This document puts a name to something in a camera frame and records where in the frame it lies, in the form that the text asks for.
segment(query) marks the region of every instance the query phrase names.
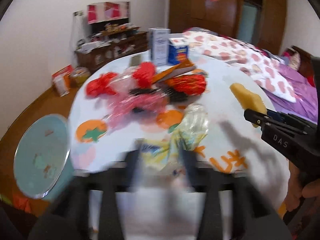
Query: white box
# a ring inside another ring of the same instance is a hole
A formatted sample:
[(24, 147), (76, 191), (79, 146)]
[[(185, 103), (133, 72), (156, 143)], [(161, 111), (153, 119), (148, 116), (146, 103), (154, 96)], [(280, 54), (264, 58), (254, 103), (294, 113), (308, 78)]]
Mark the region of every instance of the white box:
[(157, 65), (168, 63), (170, 29), (149, 29), (149, 49), (151, 61)]

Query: wooden wardrobe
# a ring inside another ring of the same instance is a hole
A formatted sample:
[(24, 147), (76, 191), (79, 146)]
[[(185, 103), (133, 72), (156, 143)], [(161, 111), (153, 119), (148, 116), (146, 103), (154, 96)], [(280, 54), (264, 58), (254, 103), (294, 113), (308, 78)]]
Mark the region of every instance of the wooden wardrobe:
[[(201, 27), (236, 38), (244, 0), (170, 0), (169, 28), (181, 33)], [(278, 54), (282, 43), (287, 0), (263, 0), (257, 46)]]

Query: person's fingers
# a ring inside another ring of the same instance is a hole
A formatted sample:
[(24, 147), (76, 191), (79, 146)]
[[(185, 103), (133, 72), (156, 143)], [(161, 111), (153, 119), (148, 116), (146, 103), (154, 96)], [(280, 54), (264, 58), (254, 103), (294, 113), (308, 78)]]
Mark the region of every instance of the person's fingers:
[(293, 194), (288, 192), (287, 196), (284, 199), (285, 207), (287, 211), (291, 212), (300, 205), (300, 199), (296, 198)]
[(292, 211), (299, 206), (300, 197), (302, 196), (302, 186), (300, 184), (298, 176), (296, 175), (297, 173), (291, 173), (288, 181), (288, 192), (287, 196), (284, 199), (284, 203), (288, 211)]
[(298, 177), (300, 174), (300, 170), (295, 166), (292, 162), (289, 161), (289, 171), (290, 177)]
[(320, 207), (320, 196), (317, 196), (316, 200), (314, 201), (312, 206), (306, 211), (305, 215), (312, 216), (319, 210), (319, 207)]
[(302, 190), (302, 196), (304, 198), (320, 196), (320, 179), (307, 184)]
[(288, 181), (288, 194), (294, 195), (296, 198), (302, 196), (302, 186), (298, 177), (290, 177)]

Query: poster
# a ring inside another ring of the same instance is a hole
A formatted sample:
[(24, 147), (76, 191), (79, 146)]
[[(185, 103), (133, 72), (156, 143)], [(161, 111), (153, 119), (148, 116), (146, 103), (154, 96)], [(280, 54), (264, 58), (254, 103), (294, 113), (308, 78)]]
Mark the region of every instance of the poster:
[(129, 18), (129, 2), (100, 2), (88, 5), (88, 24)]

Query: yellow sponge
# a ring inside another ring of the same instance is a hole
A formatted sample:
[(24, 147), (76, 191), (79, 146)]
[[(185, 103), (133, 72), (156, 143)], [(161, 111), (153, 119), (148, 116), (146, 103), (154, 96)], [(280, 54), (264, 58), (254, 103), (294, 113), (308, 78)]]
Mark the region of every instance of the yellow sponge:
[(239, 83), (233, 83), (230, 86), (230, 90), (244, 110), (251, 109), (267, 114), (267, 108), (258, 94), (252, 93)]

